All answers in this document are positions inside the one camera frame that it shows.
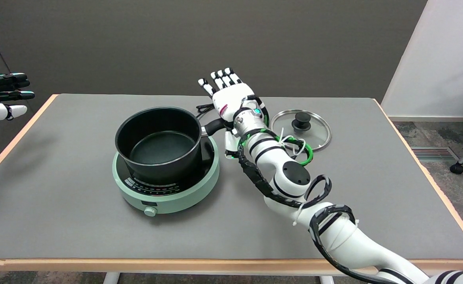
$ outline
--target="floor vent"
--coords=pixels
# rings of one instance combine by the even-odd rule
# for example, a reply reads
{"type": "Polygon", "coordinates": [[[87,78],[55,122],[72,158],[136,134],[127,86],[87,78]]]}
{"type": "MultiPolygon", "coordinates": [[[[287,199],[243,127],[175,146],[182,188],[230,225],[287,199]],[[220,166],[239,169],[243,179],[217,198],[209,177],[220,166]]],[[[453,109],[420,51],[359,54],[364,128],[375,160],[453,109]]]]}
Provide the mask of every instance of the floor vent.
{"type": "Polygon", "coordinates": [[[411,147],[421,162],[457,161],[449,147],[411,147]]]}

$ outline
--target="black knob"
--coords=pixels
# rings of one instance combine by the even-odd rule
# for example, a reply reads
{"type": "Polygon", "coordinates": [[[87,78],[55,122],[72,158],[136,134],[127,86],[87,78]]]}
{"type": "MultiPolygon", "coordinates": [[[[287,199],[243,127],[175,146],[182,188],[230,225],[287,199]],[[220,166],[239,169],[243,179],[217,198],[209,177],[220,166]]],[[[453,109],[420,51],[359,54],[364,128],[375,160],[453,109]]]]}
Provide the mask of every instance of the black knob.
{"type": "Polygon", "coordinates": [[[310,115],[306,112],[298,112],[291,121],[291,126],[295,131],[307,131],[310,129],[310,115]]]}

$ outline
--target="red marking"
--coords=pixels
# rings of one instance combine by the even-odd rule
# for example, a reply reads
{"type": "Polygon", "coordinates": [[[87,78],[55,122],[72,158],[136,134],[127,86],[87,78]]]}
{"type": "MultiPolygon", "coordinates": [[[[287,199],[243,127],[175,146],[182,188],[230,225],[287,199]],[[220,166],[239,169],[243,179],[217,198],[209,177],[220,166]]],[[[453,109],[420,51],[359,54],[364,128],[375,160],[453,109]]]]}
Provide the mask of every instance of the red marking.
{"type": "Polygon", "coordinates": [[[228,108],[228,104],[225,104],[223,108],[221,108],[221,111],[219,112],[219,116],[223,115],[223,112],[228,108]]]}

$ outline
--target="table leg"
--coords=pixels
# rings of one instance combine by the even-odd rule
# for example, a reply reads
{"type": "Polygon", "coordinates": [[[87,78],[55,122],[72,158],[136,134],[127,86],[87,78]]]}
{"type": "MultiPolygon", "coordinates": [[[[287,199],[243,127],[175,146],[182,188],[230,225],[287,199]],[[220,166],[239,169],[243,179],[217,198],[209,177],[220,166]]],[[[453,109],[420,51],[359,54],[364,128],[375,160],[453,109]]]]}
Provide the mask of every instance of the table leg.
{"type": "Polygon", "coordinates": [[[321,284],[335,284],[332,276],[320,276],[321,284]]]}
{"type": "Polygon", "coordinates": [[[105,275],[105,280],[103,280],[103,284],[117,284],[120,274],[121,273],[107,273],[107,275],[105,275]]]}

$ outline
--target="carpet floor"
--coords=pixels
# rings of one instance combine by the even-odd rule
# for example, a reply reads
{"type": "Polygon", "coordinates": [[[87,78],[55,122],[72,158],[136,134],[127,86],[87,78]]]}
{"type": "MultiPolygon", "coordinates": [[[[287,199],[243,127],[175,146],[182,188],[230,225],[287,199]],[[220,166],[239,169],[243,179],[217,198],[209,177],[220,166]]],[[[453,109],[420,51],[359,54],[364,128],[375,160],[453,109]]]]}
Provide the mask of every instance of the carpet floor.
{"type": "MultiPolygon", "coordinates": [[[[450,147],[463,156],[463,122],[397,122],[395,126],[410,146],[450,147]]],[[[463,174],[449,171],[450,162],[426,162],[424,166],[453,203],[463,219],[463,174]]],[[[101,284],[105,273],[47,271],[0,272],[0,284],[101,284]]],[[[120,284],[317,284],[318,277],[262,277],[227,275],[154,275],[122,273],[120,284]]],[[[335,277],[336,284],[357,284],[348,277],[335,277]]]]}

